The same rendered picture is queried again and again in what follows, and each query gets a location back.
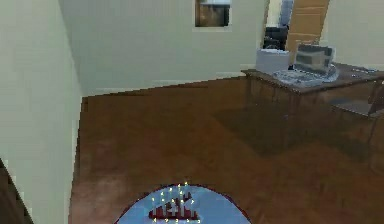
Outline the tan wooden door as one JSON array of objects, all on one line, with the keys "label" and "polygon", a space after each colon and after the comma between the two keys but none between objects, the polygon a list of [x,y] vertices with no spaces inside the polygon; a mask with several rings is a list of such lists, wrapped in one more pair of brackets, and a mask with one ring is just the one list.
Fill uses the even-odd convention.
[{"label": "tan wooden door", "polygon": [[318,44],[330,0],[294,0],[286,50],[293,64],[299,44]]}]

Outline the brown wooden chair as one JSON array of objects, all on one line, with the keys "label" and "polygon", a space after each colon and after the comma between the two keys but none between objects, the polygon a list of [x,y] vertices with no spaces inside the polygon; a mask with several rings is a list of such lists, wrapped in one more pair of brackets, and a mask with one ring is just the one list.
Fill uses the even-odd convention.
[{"label": "brown wooden chair", "polygon": [[374,173],[382,175],[382,172],[374,166],[371,149],[371,140],[379,120],[379,117],[384,115],[384,81],[375,81],[372,91],[366,101],[353,100],[348,98],[336,98],[330,101],[333,108],[337,108],[341,112],[348,112],[364,117],[372,121],[366,144],[368,146],[368,167]]}]

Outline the framed brown picture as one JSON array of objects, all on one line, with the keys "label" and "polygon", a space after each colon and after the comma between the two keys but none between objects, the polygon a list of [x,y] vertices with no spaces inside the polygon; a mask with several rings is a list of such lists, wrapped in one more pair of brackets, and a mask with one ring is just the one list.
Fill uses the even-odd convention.
[{"label": "framed brown picture", "polygon": [[232,0],[193,0],[195,28],[228,28]]}]

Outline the grey box-shaped appliance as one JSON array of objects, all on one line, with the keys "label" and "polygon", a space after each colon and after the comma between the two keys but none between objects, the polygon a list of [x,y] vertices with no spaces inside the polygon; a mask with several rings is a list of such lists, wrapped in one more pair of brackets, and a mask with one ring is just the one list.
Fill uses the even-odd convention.
[{"label": "grey box-shaped appliance", "polygon": [[325,75],[330,71],[334,53],[333,47],[299,44],[293,67],[297,70]]}]

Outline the black appliance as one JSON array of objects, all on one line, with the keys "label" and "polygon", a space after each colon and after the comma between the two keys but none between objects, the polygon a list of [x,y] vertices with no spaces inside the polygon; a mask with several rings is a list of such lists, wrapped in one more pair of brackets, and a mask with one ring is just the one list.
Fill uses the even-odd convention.
[{"label": "black appliance", "polygon": [[289,28],[283,27],[267,27],[265,30],[264,49],[284,50],[287,40]]}]

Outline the brown wooden table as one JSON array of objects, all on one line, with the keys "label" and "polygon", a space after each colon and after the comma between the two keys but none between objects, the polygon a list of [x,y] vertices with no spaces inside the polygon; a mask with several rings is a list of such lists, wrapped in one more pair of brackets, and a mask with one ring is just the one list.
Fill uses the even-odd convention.
[{"label": "brown wooden table", "polygon": [[291,129],[291,123],[296,119],[297,110],[299,108],[301,98],[307,95],[317,96],[320,93],[352,87],[359,84],[373,83],[375,81],[384,81],[384,71],[369,70],[363,67],[357,67],[347,64],[336,63],[333,64],[339,70],[339,77],[336,81],[331,83],[323,83],[319,86],[300,88],[293,85],[288,85],[280,82],[279,80],[266,73],[257,71],[256,69],[245,69],[242,73],[245,74],[247,79],[247,93],[251,92],[252,81],[256,80],[262,84],[268,84],[274,90],[278,89],[288,94],[288,122],[285,129],[285,136],[283,137],[283,146],[286,147],[289,143],[288,132]]}]

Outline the white box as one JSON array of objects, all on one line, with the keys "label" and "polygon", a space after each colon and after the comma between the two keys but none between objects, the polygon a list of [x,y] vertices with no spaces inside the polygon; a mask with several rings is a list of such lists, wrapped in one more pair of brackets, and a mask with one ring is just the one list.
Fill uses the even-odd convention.
[{"label": "white box", "polygon": [[289,68],[290,53],[278,49],[258,49],[256,52],[257,71],[273,74],[276,71]]}]

